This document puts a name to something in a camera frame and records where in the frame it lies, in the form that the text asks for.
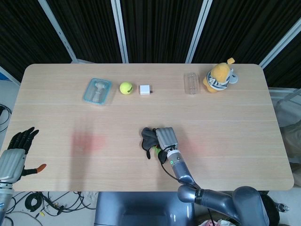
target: clear plastic box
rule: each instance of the clear plastic box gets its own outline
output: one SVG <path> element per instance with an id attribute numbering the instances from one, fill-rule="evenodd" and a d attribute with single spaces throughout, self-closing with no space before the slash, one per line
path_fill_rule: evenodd
<path id="1" fill-rule="evenodd" d="M 111 89 L 112 83 L 107 80 L 93 78 L 83 96 L 84 101 L 103 105 Z"/>
<path id="2" fill-rule="evenodd" d="M 194 72 L 184 74 L 184 90 L 186 94 L 199 93 L 199 79 Z"/>

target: yellow tennis ball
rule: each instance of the yellow tennis ball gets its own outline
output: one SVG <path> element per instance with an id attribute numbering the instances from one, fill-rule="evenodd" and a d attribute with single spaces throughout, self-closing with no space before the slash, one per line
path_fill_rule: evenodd
<path id="1" fill-rule="evenodd" d="M 131 83 L 125 81 L 125 82 L 121 83 L 119 89 L 122 94 L 127 95 L 133 91 L 133 85 Z"/>

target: stuffed toy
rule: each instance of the stuffed toy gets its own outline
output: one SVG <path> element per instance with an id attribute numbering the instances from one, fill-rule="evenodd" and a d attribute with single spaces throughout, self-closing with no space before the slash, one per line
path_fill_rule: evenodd
<path id="1" fill-rule="evenodd" d="M 234 59 L 230 58 L 227 60 L 227 63 L 220 63 L 207 73 L 207 76 L 203 79 L 203 84 L 209 92 L 215 93 L 224 90 L 228 87 L 229 83 L 233 84 L 238 81 L 237 75 L 229 67 L 234 62 Z"/>

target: robot finger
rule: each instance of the robot finger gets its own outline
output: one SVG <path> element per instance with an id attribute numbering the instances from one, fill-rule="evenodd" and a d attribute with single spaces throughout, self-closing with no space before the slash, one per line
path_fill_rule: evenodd
<path id="1" fill-rule="evenodd" d="M 21 134 L 21 132 L 18 132 L 16 135 L 13 136 L 13 138 L 11 138 L 10 143 L 8 145 L 8 149 L 12 149 L 14 146 L 14 143 L 17 139 L 17 137 Z"/>
<path id="2" fill-rule="evenodd" d="M 23 169 L 21 176 L 27 176 L 27 175 L 31 175 L 31 174 L 40 173 L 43 169 L 45 169 L 46 166 L 47 166 L 46 164 L 42 164 L 35 169 Z"/>
<path id="3" fill-rule="evenodd" d="M 21 139 L 20 142 L 19 142 L 18 148 L 23 149 L 24 144 L 25 144 L 25 142 L 26 142 L 26 140 L 27 140 L 27 137 L 28 137 L 28 136 L 31 134 L 31 132 L 33 132 L 33 131 L 34 131 L 34 127 L 31 127 L 30 129 L 24 131 L 23 137 L 22 137 L 22 139 Z"/>
<path id="4" fill-rule="evenodd" d="M 37 129 L 37 130 L 33 131 L 33 132 L 27 137 L 27 139 L 26 139 L 26 141 L 25 141 L 25 144 L 24 144 L 24 146 L 23 146 L 23 149 L 25 150 L 25 154 L 28 153 L 29 148 L 30 148 L 31 145 L 32 145 L 32 140 L 33 140 L 34 137 L 38 134 L 38 132 L 39 132 L 39 130 Z"/>
<path id="5" fill-rule="evenodd" d="M 22 132 L 22 133 L 20 133 L 20 134 L 18 135 L 18 137 L 17 137 L 17 139 L 15 140 L 14 145 L 13 145 L 12 148 L 18 148 L 19 142 L 20 142 L 20 140 L 22 139 L 23 134 L 24 134 L 24 132 Z"/>

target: cable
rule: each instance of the cable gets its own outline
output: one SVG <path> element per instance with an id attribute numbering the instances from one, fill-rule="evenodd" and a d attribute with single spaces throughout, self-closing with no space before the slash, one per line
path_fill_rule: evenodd
<path id="1" fill-rule="evenodd" d="M 13 221 L 12 218 L 9 218 L 9 217 L 7 217 L 7 216 L 5 216 L 4 218 L 6 218 L 6 219 L 8 219 L 8 220 L 10 221 L 11 226 L 14 226 L 14 221 Z"/>
<path id="2" fill-rule="evenodd" d="M 22 214 L 26 214 L 27 216 L 29 216 L 29 217 L 31 217 L 32 219 L 34 219 L 35 221 L 37 221 L 41 226 L 43 226 L 42 223 L 41 223 L 38 219 L 36 219 L 36 218 L 33 217 L 32 215 L 30 215 L 29 213 L 25 213 L 25 212 L 22 212 L 22 211 L 14 211 L 14 212 L 11 212 L 11 213 L 9 213 L 9 214 L 13 214 L 13 213 L 22 213 Z"/>
<path id="3" fill-rule="evenodd" d="M 182 180 L 180 180 L 180 179 L 174 177 L 173 175 L 171 175 L 171 174 L 164 168 L 163 163 L 161 163 L 161 166 L 162 166 L 162 169 L 165 171 L 165 173 L 167 173 L 168 176 L 170 176 L 172 179 L 175 179 L 175 180 L 178 181 L 180 184 L 185 184 L 185 185 L 187 185 L 187 186 L 189 186 L 189 187 L 194 188 L 194 189 L 197 190 L 197 188 L 196 188 L 195 186 L 193 186 L 193 185 L 191 185 L 191 184 L 189 184 L 189 183 L 187 183 L 187 182 L 185 182 L 185 181 L 182 181 Z M 214 223 L 214 221 L 213 221 L 213 218 L 212 218 L 212 215 L 211 215 L 211 212 L 210 212 L 210 209 L 209 209 L 209 208 L 208 208 L 208 213 L 209 213 L 209 216 L 210 216 L 210 218 L 211 218 L 211 222 L 212 222 L 213 226 L 215 226 L 215 223 Z"/>
<path id="4" fill-rule="evenodd" d="M 7 106 L 5 106 L 3 104 L 0 104 L 0 106 L 3 107 L 4 110 L 6 110 L 8 112 L 8 117 L 6 118 L 6 120 L 3 123 L 0 124 L 0 126 L 1 126 L 1 125 L 3 125 L 4 123 L 6 123 L 9 120 L 9 118 L 10 118 L 10 116 L 12 114 L 12 110 L 9 107 L 7 107 Z M 8 128 L 8 126 L 6 126 L 3 130 L 0 130 L 0 133 L 3 132 L 4 130 L 6 130 L 7 128 Z"/>
<path id="5" fill-rule="evenodd" d="M 208 213 L 209 213 L 209 216 L 210 216 L 211 222 L 212 222 L 213 226 L 215 226 L 215 223 L 214 223 L 214 221 L 213 221 L 213 218 L 212 218 L 212 215 L 211 215 L 211 211 L 210 211 L 210 209 L 209 209 L 209 208 L 207 208 L 207 210 L 208 210 Z"/>
<path id="6" fill-rule="evenodd" d="M 30 193 L 32 193 L 32 192 L 27 193 L 27 194 L 24 195 L 21 199 L 19 199 L 17 202 L 16 202 L 15 198 L 12 197 L 12 199 L 15 201 L 15 204 L 13 205 L 13 207 L 11 207 L 11 208 L 8 210 L 7 214 L 9 214 L 9 213 L 11 213 L 12 211 L 14 211 L 16 205 L 17 205 L 23 198 L 25 198 L 27 195 L 29 195 Z"/>
<path id="7" fill-rule="evenodd" d="M 178 179 L 178 178 L 175 178 L 173 175 L 171 175 L 169 172 L 167 172 L 167 170 L 164 168 L 164 166 L 163 166 L 162 163 L 161 163 L 161 166 L 162 166 L 163 170 L 165 171 L 165 173 L 167 173 L 168 176 L 170 176 L 172 179 L 175 179 L 175 180 L 178 181 L 180 184 L 184 184 L 184 185 L 187 185 L 188 187 L 192 187 L 192 188 L 194 188 L 194 189 L 197 189 L 195 186 L 193 186 L 193 185 L 191 185 L 191 184 L 189 184 L 189 183 L 187 183 L 187 182 L 185 182 L 185 181 L 182 181 L 182 180 L 180 180 L 180 179 Z"/>
<path id="8" fill-rule="evenodd" d="M 22 193 L 24 193 L 24 192 L 20 192 L 20 193 L 16 194 L 16 195 L 14 196 L 14 198 L 15 198 L 17 195 L 22 194 Z"/>
<path id="9" fill-rule="evenodd" d="M 48 215 L 50 215 L 52 217 L 56 217 L 59 214 L 61 214 L 62 212 L 63 213 L 71 213 L 71 212 L 82 210 L 82 209 L 89 209 L 89 210 L 95 210 L 96 209 L 96 208 L 90 208 L 89 206 L 91 204 L 88 204 L 88 205 L 84 204 L 84 196 L 81 195 L 81 192 L 77 192 L 77 193 L 73 192 L 73 193 L 78 195 L 78 198 L 76 199 L 76 201 L 70 207 L 67 207 L 67 208 L 65 206 L 57 206 L 56 204 L 54 204 L 54 202 L 56 200 L 60 199 L 61 197 L 63 197 L 64 195 L 68 194 L 69 192 L 66 192 L 65 194 L 61 195 L 59 198 L 57 198 L 54 201 L 51 201 L 49 193 L 50 192 L 48 192 L 47 196 L 46 196 L 42 192 L 38 192 L 39 196 L 42 198 L 42 205 L 43 205 L 43 208 L 40 210 L 40 212 L 44 211 L 45 213 L 47 213 Z M 80 201 L 80 203 L 74 209 L 71 209 L 73 206 L 75 206 L 78 203 L 78 201 Z M 46 210 L 47 206 L 45 206 L 45 202 L 48 203 L 47 206 L 51 206 L 53 209 L 57 210 L 58 213 L 56 215 L 54 215 L 54 214 L 51 214 L 50 212 L 48 212 Z"/>
<path id="10" fill-rule="evenodd" d="M 35 199 L 37 203 L 32 205 L 32 201 Z M 25 199 L 25 207 L 30 210 L 30 212 L 36 211 L 42 205 L 42 197 L 38 193 L 32 193 Z"/>
<path id="11" fill-rule="evenodd" d="M 88 210 L 95 210 L 96 208 L 90 208 L 90 207 L 88 207 L 89 205 L 91 205 L 91 204 L 89 204 L 89 205 L 85 205 L 84 204 L 84 196 L 81 196 L 81 192 L 79 192 L 78 193 L 79 194 L 79 199 L 80 199 L 80 202 L 81 202 L 81 204 L 85 207 L 85 208 L 87 208 Z"/>

